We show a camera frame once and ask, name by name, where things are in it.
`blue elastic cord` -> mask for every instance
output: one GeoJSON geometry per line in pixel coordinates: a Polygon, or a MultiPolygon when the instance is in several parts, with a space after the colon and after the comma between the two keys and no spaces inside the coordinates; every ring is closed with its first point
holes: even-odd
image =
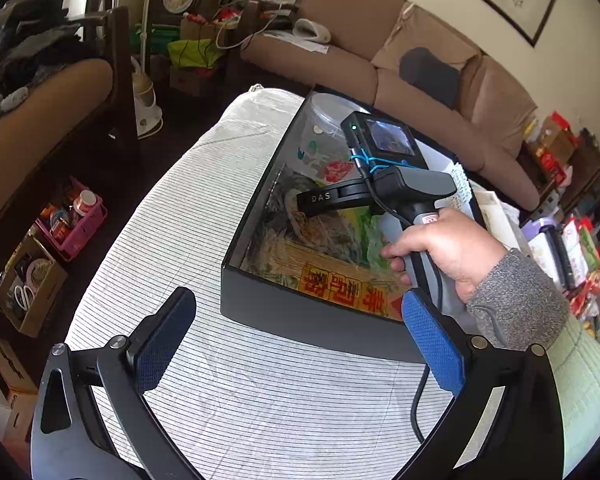
{"type": "Polygon", "coordinates": [[[406,168],[412,168],[411,164],[408,164],[406,161],[403,162],[395,162],[393,160],[387,160],[386,158],[379,158],[378,156],[368,156],[367,152],[364,149],[361,149],[362,155],[351,155],[349,157],[350,160],[356,160],[359,158],[360,160],[364,160],[367,166],[371,166],[371,162],[385,162],[386,164],[376,164],[374,167],[369,170],[369,174],[373,174],[373,172],[377,170],[384,170],[384,168],[388,168],[389,166],[404,166],[406,168]]]}

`pink basket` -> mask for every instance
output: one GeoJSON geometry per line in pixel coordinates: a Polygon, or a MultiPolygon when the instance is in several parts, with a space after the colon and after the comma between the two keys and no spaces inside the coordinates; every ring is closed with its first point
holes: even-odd
{"type": "MultiPolygon", "coordinates": [[[[71,182],[75,188],[79,190],[88,189],[86,186],[78,182],[74,177],[71,177],[71,182]]],[[[53,238],[49,230],[44,225],[40,218],[36,219],[36,224],[40,230],[45,234],[47,240],[51,242],[53,247],[56,248],[60,257],[70,262],[73,260],[82,248],[87,244],[95,232],[104,222],[107,217],[107,209],[102,205],[102,199],[99,195],[96,195],[96,203],[90,209],[90,211],[83,216],[76,226],[71,230],[66,240],[59,244],[58,241],[53,238]]]]}

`metal screw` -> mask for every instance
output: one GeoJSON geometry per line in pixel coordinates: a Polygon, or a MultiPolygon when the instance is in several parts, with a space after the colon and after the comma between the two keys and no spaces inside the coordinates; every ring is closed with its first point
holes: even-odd
{"type": "Polygon", "coordinates": [[[126,337],[123,335],[115,335],[109,340],[111,348],[122,348],[126,344],[126,337]]]}
{"type": "Polygon", "coordinates": [[[542,357],[544,355],[544,348],[542,348],[539,344],[534,343],[531,345],[531,351],[538,357],[542,357]]]}
{"type": "Polygon", "coordinates": [[[58,343],[57,345],[53,345],[51,347],[51,353],[53,355],[62,355],[62,354],[64,354],[64,343],[58,343]]]}
{"type": "Polygon", "coordinates": [[[471,338],[471,344],[474,346],[474,348],[477,348],[478,350],[484,350],[485,348],[487,348],[489,343],[481,335],[474,335],[471,338]]]}

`device screen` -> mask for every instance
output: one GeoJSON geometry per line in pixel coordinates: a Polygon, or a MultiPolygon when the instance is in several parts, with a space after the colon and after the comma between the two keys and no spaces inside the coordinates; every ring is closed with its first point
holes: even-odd
{"type": "Polygon", "coordinates": [[[400,155],[415,155],[407,133],[397,124],[385,123],[378,119],[367,119],[366,124],[379,150],[400,155]]]}

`striped tablecloth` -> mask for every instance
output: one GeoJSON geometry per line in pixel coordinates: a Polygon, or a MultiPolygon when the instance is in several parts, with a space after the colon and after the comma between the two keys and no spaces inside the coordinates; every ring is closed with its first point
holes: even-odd
{"type": "MultiPolygon", "coordinates": [[[[422,365],[334,352],[241,326],[220,314],[220,264],[302,103],[277,89],[238,97],[142,200],[87,289],[67,342],[102,346],[130,333],[176,286],[196,320],[145,397],[208,479],[389,479],[417,450],[411,399],[422,365]]],[[[139,463],[106,394],[98,405],[120,455],[139,463]]],[[[431,376],[425,434],[450,394],[431,376]]]]}

